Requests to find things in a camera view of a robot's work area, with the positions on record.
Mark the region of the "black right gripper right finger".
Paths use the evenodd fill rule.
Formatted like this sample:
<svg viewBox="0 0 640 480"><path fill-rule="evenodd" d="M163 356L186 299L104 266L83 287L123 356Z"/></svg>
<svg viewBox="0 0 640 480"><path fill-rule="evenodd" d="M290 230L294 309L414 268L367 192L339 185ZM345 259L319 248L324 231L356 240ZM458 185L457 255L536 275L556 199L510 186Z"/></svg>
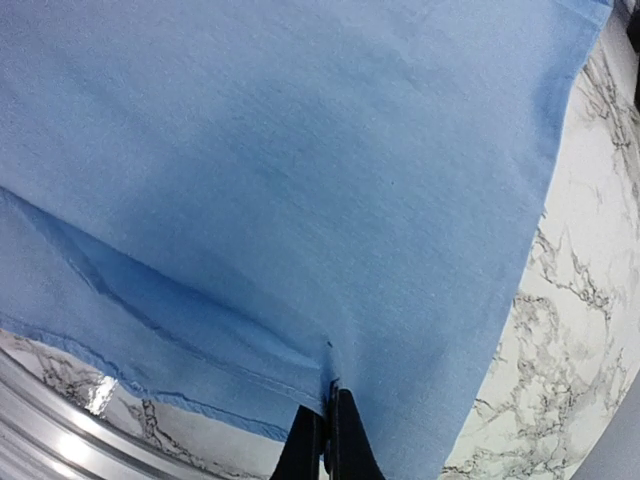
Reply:
<svg viewBox="0 0 640 480"><path fill-rule="evenodd" d="M337 382L328 404L327 473L330 479L384 480L353 394Z"/></svg>

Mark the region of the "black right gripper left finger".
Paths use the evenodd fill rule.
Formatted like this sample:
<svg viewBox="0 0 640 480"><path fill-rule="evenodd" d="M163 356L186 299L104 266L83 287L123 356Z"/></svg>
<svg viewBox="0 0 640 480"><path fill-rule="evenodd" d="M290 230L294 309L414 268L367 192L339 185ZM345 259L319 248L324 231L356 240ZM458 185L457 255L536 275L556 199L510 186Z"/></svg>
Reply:
<svg viewBox="0 0 640 480"><path fill-rule="evenodd" d="M270 480L318 480L324 449L324 419L300 406Z"/></svg>

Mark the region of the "light blue long sleeve shirt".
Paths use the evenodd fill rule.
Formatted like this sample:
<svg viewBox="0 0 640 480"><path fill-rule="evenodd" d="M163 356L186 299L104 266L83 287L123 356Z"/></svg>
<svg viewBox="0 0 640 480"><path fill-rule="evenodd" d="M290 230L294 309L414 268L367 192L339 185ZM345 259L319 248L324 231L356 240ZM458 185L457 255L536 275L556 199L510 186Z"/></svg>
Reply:
<svg viewBox="0 0 640 480"><path fill-rule="evenodd" d="M1 325L282 440L350 390L435 478L608 1L5 1Z"/></svg>

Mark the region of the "aluminium front frame rail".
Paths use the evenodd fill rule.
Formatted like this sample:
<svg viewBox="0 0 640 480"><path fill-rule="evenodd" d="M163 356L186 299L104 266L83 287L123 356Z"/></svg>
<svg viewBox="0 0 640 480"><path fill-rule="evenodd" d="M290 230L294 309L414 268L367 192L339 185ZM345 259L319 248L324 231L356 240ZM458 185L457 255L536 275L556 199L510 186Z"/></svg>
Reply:
<svg viewBox="0 0 640 480"><path fill-rule="evenodd" d="M213 479L119 433L1 354L3 479Z"/></svg>

